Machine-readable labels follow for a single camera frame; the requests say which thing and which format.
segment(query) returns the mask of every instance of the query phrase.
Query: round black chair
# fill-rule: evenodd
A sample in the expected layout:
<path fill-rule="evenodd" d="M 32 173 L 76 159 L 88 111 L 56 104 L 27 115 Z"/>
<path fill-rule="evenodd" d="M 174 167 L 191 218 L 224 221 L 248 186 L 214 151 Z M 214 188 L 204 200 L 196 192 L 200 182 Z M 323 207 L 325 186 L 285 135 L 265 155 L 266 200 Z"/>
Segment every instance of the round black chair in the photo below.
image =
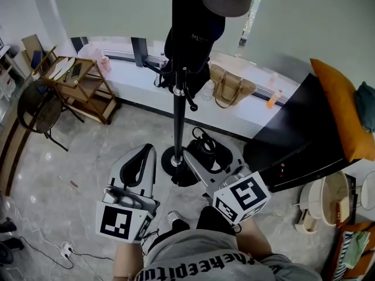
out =
<path fill-rule="evenodd" d="M 17 117 L 22 127 L 43 133 L 46 138 L 68 151 L 61 143 L 51 136 L 51 129 L 59 119 L 60 114 L 69 110 L 82 123 L 84 122 L 62 99 L 53 83 L 46 80 L 32 81 L 22 92 L 17 105 Z M 25 121 L 25 114 L 31 116 Z"/>

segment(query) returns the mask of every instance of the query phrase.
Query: woven straw bag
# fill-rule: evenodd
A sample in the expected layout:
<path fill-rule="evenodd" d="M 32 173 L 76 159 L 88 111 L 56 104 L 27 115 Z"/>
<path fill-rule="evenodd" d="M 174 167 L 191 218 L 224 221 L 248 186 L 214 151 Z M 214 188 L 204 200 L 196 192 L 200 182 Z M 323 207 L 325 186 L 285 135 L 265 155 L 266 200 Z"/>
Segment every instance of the woven straw bag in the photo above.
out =
<path fill-rule="evenodd" d="M 221 108 L 236 105 L 257 90 L 256 85 L 251 81 L 229 73 L 216 64 L 210 66 L 210 78 L 215 83 L 213 96 L 216 104 Z"/>

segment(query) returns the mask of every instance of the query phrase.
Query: gray t-shirt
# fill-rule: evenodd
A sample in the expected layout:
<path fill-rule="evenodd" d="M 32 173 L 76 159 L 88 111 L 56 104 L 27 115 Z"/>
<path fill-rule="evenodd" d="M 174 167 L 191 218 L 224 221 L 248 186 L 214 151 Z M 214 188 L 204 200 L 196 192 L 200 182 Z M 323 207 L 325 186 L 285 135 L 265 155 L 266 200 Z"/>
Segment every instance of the gray t-shirt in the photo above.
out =
<path fill-rule="evenodd" d="M 153 247 L 136 281 L 152 280 L 319 281 L 321 277 L 287 257 L 272 254 L 262 261 L 238 250 L 236 238 L 203 229 L 182 231 Z"/>

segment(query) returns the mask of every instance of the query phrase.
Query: gray tile floor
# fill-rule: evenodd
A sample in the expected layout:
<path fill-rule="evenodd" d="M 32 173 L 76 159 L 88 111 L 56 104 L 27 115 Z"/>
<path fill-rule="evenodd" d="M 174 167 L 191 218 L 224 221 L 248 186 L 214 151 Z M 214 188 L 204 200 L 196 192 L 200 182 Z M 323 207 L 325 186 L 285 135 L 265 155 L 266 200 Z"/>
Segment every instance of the gray tile floor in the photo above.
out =
<path fill-rule="evenodd" d="M 193 126 L 186 124 L 183 144 L 192 140 Z M 115 242 L 95 234 L 96 201 L 111 166 L 126 151 L 151 143 L 158 153 L 154 197 L 161 202 L 149 231 L 169 229 L 166 214 L 178 210 L 192 227 L 206 205 L 200 184 L 179 188 L 162 170 L 162 152 L 173 145 L 173 120 L 138 108 L 123 105 L 111 125 L 104 126 L 85 118 L 80 123 L 70 113 L 63 113 L 52 135 L 69 147 L 65 152 L 43 135 L 31 134 L 15 175 L 10 198 L 3 201 L 2 217 L 10 216 L 24 236 L 64 266 L 71 264 L 61 257 L 57 247 L 69 241 L 80 253 L 114 257 Z M 229 138 L 243 149 L 244 142 Z M 70 181 L 78 185 L 74 190 Z M 292 204 L 298 201 L 299 188 L 273 195 L 260 214 L 255 216 L 276 253 L 320 270 L 325 262 L 335 230 L 319 224 L 315 235 L 301 235 L 294 229 L 300 212 Z M 0 239 L 8 237 L 2 234 Z M 149 247 L 152 238 L 145 248 Z M 13 264 L 2 268 L 5 280 L 112 280 L 112 262 L 88 256 L 72 255 L 74 268 L 63 269 L 30 247 L 14 253 Z"/>

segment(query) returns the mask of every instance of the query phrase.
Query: orange bottle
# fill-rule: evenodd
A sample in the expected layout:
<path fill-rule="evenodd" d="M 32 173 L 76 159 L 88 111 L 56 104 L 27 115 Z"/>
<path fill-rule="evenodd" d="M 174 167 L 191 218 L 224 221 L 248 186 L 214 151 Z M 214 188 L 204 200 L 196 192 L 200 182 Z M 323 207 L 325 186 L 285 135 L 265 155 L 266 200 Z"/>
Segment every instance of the orange bottle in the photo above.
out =
<path fill-rule="evenodd" d="M 267 107 L 269 109 L 271 109 L 275 103 L 277 102 L 277 100 L 279 100 L 279 98 L 281 97 L 281 93 L 282 93 L 282 90 L 278 90 L 276 91 L 272 97 L 267 101 Z"/>

